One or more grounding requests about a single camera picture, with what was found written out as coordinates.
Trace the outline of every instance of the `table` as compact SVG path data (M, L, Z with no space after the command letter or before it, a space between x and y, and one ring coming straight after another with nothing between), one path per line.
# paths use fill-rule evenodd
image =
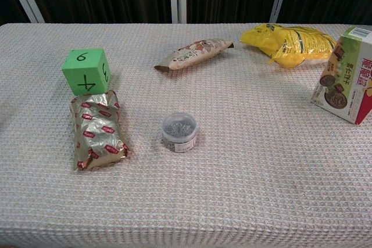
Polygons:
M323 66L282 69L239 42L257 24L0 27L0 244L17 247L371 247L372 117L357 127L310 103ZM346 25L312 25L335 39ZM169 74L198 39L235 42ZM105 49L131 159L74 172L61 68ZM196 146L161 144L194 115Z

